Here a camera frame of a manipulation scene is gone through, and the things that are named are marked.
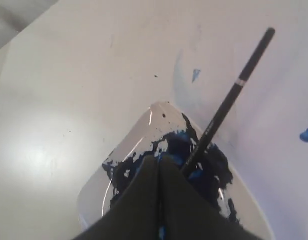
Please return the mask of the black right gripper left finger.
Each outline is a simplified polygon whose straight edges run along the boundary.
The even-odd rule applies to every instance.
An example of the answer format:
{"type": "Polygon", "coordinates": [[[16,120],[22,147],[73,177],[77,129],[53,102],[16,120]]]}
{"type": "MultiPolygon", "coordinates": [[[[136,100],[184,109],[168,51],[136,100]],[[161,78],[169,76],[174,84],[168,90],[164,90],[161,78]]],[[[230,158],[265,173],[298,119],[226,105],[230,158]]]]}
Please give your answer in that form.
{"type": "Polygon", "coordinates": [[[145,157],[138,173],[113,207],[75,239],[157,240],[158,170],[155,157],[145,157]]]}

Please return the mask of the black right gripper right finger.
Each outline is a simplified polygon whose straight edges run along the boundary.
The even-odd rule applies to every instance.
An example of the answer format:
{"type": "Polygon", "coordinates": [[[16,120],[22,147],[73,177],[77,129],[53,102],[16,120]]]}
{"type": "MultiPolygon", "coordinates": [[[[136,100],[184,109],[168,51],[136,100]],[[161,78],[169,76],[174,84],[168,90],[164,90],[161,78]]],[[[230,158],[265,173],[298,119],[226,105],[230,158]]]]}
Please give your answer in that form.
{"type": "Polygon", "coordinates": [[[256,239],[213,209],[168,156],[159,161],[159,181],[166,240],[256,239]]]}

